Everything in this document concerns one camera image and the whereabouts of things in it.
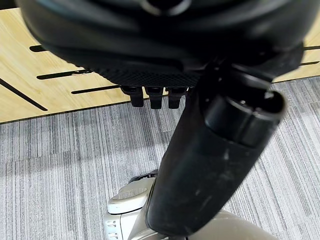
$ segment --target wooden panel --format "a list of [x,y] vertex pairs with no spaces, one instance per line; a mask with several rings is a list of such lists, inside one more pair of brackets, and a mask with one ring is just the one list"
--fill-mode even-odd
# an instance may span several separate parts
[[43,115],[44,112],[0,85],[0,123]]
[[305,65],[299,67],[297,70],[289,72],[285,75],[282,75],[275,79],[275,83],[288,81],[292,79],[302,79],[306,77],[313,77],[320,75],[320,63],[312,64],[312,65]]
[[306,36],[304,42],[307,47],[320,46],[320,12],[318,13],[315,23]]
[[[130,100],[119,88],[72,94],[73,91],[114,86],[95,73],[37,79],[41,75],[78,71],[83,68],[69,64],[48,51],[31,51],[30,47],[39,43],[28,32],[18,8],[0,11],[0,31],[0,78],[48,110],[37,108],[0,85],[0,122]],[[320,46],[320,15],[306,38],[306,46]],[[303,63],[317,61],[320,61],[320,49],[305,52]],[[318,64],[305,65],[276,81],[320,75],[318,67]]]
[[304,51],[302,59],[303,63],[311,63],[320,61],[320,49]]

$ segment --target striped carpet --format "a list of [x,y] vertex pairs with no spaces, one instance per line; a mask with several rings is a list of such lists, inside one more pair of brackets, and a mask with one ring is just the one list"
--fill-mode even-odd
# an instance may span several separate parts
[[[280,240],[318,240],[320,78],[273,88],[288,114],[224,209]],[[145,103],[0,125],[0,240],[106,239],[108,198],[159,166],[183,110]]]

